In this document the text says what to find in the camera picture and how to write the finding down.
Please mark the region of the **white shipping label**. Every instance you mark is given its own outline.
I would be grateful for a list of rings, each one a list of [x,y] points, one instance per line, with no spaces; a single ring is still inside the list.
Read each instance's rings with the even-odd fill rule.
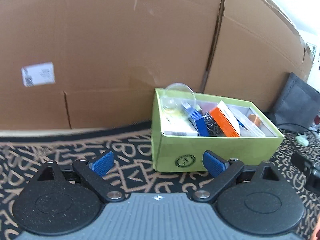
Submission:
[[[52,62],[23,67],[21,73],[25,87],[55,83],[54,65]]]

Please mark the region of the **blue square plastic jar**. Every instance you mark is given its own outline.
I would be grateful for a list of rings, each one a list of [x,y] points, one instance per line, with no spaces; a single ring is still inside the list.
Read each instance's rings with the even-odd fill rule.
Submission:
[[[192,123],[198,131],[199,136],[208,137],[209,132],[204,121],[204,117],[189,103],[182,103],[183,113],[187,116],[188,120]]]

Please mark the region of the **steel wool scrubber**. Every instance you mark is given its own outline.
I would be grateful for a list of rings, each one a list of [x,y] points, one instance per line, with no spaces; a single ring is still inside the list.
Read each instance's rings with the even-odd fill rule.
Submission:
[[[206,124],[207,131],[211,137],[224,137],[225,134],[214,120],[214,118],[210,115],[209,112],[204,113],[203,115],[204,122]]]

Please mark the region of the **large brown cardboard box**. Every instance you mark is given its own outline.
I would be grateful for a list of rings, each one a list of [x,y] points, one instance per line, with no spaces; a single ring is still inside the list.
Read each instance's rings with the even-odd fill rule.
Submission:
[[[266,111],[312,61],[271,0],[1,0],[1,129],[148,120],[176,82]],[[55,83],[25,87],[21,69],[46,62]]]

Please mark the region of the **orange white box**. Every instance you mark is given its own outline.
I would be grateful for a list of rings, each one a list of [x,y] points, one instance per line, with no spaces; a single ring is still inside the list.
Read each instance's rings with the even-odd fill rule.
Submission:
[[[240,137],[239,123],[232,111],[222,100],[214,109],[209,111],[209,114],[221,128],[225,136],[235,138]]]

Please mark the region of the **tall small brown box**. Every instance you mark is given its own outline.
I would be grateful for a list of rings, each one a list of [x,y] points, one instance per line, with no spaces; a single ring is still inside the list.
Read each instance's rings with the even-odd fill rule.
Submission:
[[[250,114],[248,116],[248,119],[253,122],[253,124],[255,124],[257,127],[260,127],[261,125],[261,120],[259,118],[259,116],[255,115],[255,114]]]

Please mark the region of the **light green cardboard box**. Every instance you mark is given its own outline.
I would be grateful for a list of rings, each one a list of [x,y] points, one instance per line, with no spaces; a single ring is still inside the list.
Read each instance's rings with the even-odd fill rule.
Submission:
[[[244,115],[254,114],[261,120],[264,137],[188,137],[167,135],[162,132],[164,116],[161,108],[163,88],[155,90],[152,113],[151,152],[153,169],[157,172],[204,171],[202,156],[210,150],[223,159],[240,159],[246,165],[258,165],[276,152],[284,135],[252,102],[197,93],[195,98],[204,112],[214,108],[220,101],[234,107]]]

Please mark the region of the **white barcode carton box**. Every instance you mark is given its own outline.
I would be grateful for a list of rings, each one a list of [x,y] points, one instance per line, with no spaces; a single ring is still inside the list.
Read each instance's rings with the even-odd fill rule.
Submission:
[[[162,113],[161,132],[174,136],[197,137],[199,135],[193,124],[180,111]]]

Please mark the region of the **clear plastic cup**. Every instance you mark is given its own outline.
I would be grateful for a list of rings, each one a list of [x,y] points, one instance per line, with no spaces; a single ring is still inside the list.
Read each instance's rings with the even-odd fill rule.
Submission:
[[[188,103],[192,107],[196,104],[193,90],[183,83],[168,85],[161,96],[161,106],[165,111],[180,110],[182,105]]]

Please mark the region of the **dark grey fabric bag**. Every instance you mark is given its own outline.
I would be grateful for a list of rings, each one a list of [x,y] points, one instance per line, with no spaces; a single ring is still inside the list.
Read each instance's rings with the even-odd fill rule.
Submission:
[[[319,92],[291,73],[267,117],[280,129],[303,133],[319,113]]]

